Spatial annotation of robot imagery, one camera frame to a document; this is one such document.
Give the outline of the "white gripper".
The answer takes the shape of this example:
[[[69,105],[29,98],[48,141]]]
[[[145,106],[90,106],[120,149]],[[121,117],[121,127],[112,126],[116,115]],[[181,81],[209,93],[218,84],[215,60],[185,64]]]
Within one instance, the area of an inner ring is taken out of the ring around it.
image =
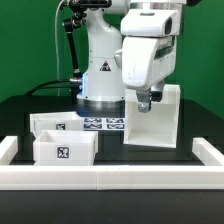
[[[125,87],[137,90],[139,112],[149,112],[151,100],[160,102],[163,98],[165,82],[161,80],[175,69],[179,28],[177,10],[130,9],[121,21],[125,38],[116,61]]]

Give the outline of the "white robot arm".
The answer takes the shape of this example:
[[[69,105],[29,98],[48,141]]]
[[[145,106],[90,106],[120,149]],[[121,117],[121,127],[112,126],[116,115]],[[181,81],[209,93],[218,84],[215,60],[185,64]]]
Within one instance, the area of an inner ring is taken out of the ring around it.
[[[202,0],[62,0],[72,16],[67,34],[74,98],[102,107],[136,92],[146,113],[163,98],[165,78],[176,63],[184,9]]]

